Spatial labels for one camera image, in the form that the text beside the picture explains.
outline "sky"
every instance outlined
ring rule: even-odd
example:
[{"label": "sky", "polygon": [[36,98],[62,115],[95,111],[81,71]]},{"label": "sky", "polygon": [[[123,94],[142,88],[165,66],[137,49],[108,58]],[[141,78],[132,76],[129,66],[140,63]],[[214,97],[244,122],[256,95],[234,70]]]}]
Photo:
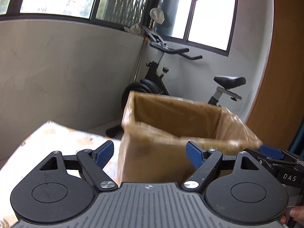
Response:
[{"label": "sky", "polygon": [[[183,38],[191,0],[179,0],[172,36]],[[227,50],[235,0],[197,0],[189,41]]]}]

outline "metal window grille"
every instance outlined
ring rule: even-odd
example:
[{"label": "metal window grille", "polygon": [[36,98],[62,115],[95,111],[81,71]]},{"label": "metal window grille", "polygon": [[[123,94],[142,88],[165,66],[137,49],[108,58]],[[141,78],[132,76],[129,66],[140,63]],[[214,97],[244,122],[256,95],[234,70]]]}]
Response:
[{"label": "metal window grille", "polygon": [[103,20],[131,27],[140,23],[146,0],[107,0]]}]

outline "metal pole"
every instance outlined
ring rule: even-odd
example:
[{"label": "metal pole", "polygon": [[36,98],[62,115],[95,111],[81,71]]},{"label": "metal pole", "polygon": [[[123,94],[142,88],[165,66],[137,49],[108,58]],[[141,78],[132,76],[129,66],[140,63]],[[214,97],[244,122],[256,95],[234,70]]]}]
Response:
[{"label": "metal pole", "polygon": [[[150,24],[149,24],[149,28],[150,29],[152,28],[152,25],[153,25],[153,20],[151,19]],[[137,65],[136,65],[136,69],[135,69],[135,74],[134,74],[132,83],[134,83],[136,81],[136,78],[137,78],[137,75],[138,75],[138,71],[139,71],[139,67],[140,67],[140,62],[141,62],[141,59],[143,57],[142,56],[143,55],[143,51],[145,50],[145,46],[147,44],[147,41],[148,41],[148,37],[145,36],[143,38],[143,43],[142,43],[142,46],[141,46],[141,50],[140,50],[140,54],[139,54],[139,57],[138,57],[138,61],[137,61]]]}]

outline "tiled floor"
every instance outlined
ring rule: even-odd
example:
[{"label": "tiled floor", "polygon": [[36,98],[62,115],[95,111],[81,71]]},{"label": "tiled floor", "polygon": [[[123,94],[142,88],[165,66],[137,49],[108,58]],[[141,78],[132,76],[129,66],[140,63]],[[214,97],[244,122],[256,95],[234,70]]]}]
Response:
[{"label": "tiled floor", "polygon": [[[112,121],[112,122],[108,122],[108,123],[105,123],[105,124],[102,124],[100,126],[97,126],[95,128],[91,128],[89,129],[87,132],[88,133],[92,133],[92,134],[96,134],[96,135],[101,135],[101,136],[107,136],[105,134],[105,131],[108,129],[108,128],[112,128],[116,125],[119,125],[121,124],[121,120],[116,120],[116,121]],[[114,139],[118,139],[118,140],[121,140],[122,136],[123,136],[123,131],[119,134],[117,134]]]}]

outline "white wall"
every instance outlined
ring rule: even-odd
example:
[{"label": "white wall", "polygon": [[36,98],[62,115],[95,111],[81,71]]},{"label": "white wall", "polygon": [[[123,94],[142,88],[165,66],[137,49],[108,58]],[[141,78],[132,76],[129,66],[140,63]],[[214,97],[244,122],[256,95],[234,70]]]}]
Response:
[{"label": "white wall", "polygon": [[0,23],[0,159],[47,120],[87,130],[118,119],[143,38],[67,21]]},{"label": "white wall", "polygon": [[[247,84],[232,89],[242,96],[234,102],[227,95],[219,101],[245,121],[253,104],[272,38],[273,0],[239,0],[237,19],[229,57],[225,57],[199,48],[188,47],[189,55],[203,55],[203,59],[189,61],[178,55],[165,54],[160,67],[169,68],[163,78],[168,92],[172,96],[195,101],[208,102],[218,84],[213,80],[216,75],[244,76]],[[172,48],[184,45],[168,43]],[[157,50],[145,48],[139,79],[144,77],[145,62],[153,60]]]}]

